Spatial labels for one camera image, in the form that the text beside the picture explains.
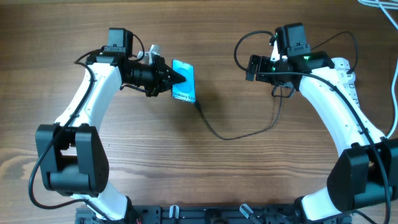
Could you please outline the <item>blue Galaxy smartphone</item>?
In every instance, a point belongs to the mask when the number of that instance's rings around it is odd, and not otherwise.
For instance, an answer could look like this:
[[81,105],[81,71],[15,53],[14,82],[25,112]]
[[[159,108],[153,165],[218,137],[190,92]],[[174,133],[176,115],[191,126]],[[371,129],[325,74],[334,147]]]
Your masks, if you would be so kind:
[[187,103],[196,102],[194,67],[189,63],[173,59],[172,68],[175,72],[185,77],[186,81],[174,84],[172,87],[172,98]]

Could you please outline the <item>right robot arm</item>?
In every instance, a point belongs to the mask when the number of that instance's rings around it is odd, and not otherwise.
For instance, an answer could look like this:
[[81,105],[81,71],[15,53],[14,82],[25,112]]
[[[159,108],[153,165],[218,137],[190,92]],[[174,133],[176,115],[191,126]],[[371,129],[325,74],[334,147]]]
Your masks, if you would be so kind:
[[252,55],[249,81],[288,88],[306,98],[321,117],[338,151],[326,186],[295,202],[294,223],[332,221],[361,208],[397,199],[397,140],[378,130],[355,98],[353,68],[311,47],[301,23],[270,34],[269,57]]

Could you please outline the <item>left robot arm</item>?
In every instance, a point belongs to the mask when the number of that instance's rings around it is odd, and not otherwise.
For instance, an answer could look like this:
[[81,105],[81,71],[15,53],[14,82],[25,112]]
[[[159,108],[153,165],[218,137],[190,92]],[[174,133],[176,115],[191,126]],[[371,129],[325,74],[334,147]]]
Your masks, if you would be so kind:
[[109,181],[109,162],[98,134],[115,93],[128,87],[152,97],[185,81],[158,53],[134,55],[135,40],[137,35],[127,29],[110,28],[106,45],[77,59],[85,77],[68,108],[35,133],[38,159],[32,173],[69,203],[87,205],[102,223],[142,222],[131,199]]

